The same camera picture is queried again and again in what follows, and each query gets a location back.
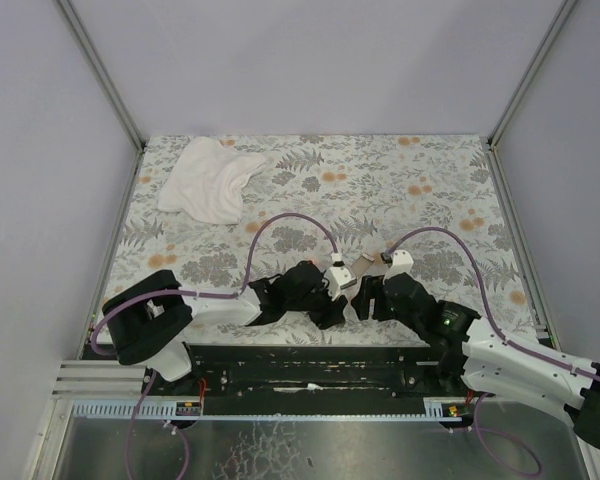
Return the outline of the grey cardboard box sleeve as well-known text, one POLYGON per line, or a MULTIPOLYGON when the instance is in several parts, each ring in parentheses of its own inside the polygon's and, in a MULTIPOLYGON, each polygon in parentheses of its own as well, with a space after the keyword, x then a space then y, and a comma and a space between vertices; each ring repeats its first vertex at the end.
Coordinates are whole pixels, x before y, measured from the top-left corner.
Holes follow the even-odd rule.
POLYGON ((351 271, 357 276, 362 277, 374 265, 375 258, 372 255, 362 253, 352 264, 351 271))

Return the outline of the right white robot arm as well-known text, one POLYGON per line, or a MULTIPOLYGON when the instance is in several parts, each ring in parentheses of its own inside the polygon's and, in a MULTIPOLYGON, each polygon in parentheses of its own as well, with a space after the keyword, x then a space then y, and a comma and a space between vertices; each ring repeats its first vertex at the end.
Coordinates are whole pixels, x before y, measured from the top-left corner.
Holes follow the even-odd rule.
POLYGON ((547 413, 600 450, 600 361, 512 333, 463 305, 437 300, 406 273, 366 276, 353 308, 361 320, 396 320, 439 354, 441 377, 547 413))

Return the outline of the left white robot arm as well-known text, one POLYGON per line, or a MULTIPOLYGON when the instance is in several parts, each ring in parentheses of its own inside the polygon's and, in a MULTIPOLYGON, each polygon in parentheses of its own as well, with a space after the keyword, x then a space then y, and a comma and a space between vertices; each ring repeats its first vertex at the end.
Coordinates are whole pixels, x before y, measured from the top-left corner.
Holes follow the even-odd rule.
POLYGON ((356 283, 338 255, 324 271, 302 261, 283 274, 249 282, 240 293, 186 290, 172 271, 160 270, 104 305, 91 344, 98 348, 106 328, 121 365, 144 365, 174 382, 193 370, 184 339, 190 325, 264 326, 301 312, 327 329, 344 322, 345 290, 356 283))

